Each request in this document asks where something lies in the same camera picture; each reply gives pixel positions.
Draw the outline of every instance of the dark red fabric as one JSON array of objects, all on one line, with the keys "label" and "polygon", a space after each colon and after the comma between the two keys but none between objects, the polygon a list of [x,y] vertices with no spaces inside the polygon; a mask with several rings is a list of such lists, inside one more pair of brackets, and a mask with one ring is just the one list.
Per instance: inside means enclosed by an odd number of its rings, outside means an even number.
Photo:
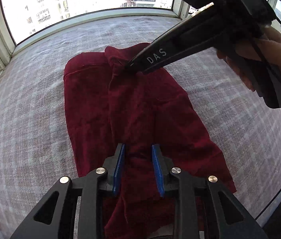
[{"label": "dark red fabric", "polygon": [[163,68],[143,75],[123,66],[147,43],[104,53],[82,53],[64,71],[65,116],[78,175],[102,166],[117,143],[126,159],[117,199],[103,203],[107,238],[146,238],[173,222],[174,205],[161,199],[151,145],[192,175],[215,175],[235,192],[221,150],[192,108],[187,93]]}]

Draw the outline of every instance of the human hand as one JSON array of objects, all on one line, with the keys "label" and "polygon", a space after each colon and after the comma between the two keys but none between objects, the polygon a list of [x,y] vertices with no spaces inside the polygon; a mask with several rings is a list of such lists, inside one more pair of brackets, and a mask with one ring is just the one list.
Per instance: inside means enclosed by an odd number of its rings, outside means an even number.
[{"label": "human hand", "polygon": [[[267,61],[277,65],[281,71],[281,34],[273,27],[265,28],[264,33],[266,34],[268,40],[255,38],[254,41],[262,51]],[[241,41],[236,44],[235,51],[238,55],[244,58],[261,61],[260,57],[253,49],[249,41]],[[232,59],[227,57],[219,50],[217,50],[217,56],[219,59],[225,59],[227,64],[241,78],[246,87],[253,92],[255,91],[251,81],[246,77],[246,75]]]}]

